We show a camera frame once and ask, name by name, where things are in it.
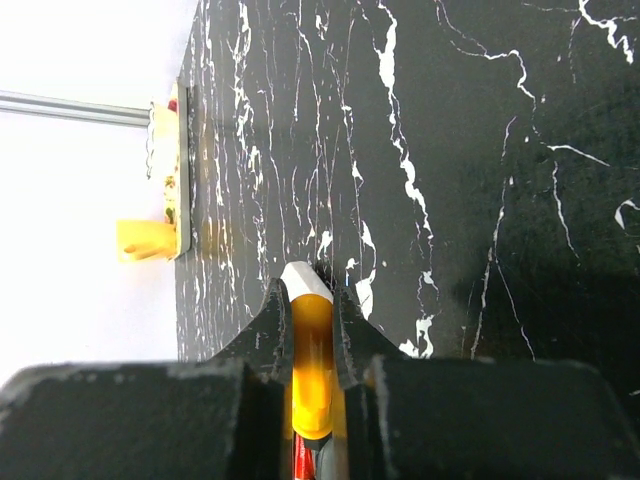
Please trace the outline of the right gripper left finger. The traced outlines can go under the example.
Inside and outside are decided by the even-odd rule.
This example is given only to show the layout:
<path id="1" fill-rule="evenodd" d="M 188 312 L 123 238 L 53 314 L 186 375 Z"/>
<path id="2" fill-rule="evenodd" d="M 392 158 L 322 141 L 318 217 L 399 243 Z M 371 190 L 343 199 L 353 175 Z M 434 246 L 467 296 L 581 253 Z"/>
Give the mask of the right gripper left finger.
<path id="1" fill-rule="evenodd" d="M 5 479 L 288 479 L 293 318 L 272 280 L 205 361 L 27 367 L 1 390 Z"/>

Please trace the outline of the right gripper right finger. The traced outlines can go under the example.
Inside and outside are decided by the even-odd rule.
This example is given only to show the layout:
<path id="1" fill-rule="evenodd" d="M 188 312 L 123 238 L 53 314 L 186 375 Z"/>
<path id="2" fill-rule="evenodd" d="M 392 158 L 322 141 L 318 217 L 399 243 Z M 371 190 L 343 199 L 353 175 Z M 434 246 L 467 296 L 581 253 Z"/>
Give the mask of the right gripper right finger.
<path id="1" fill-rule="evenodd" d="M 417 359 L 334 294 L 336 479 L 635 479 L 616 395 L 575 361 Z"/>

